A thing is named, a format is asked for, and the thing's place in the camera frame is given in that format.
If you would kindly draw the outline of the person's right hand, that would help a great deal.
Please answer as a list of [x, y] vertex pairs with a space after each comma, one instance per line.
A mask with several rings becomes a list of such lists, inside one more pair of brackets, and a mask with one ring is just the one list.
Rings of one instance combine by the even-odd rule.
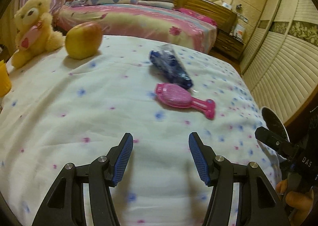
[[294, 224], [302, 223], [312, 210], [314, 203], [314, 192], [310, 190], [306, 194], [290, 191], [286, 195], [287, 205], [296, 209], [293, 216]]

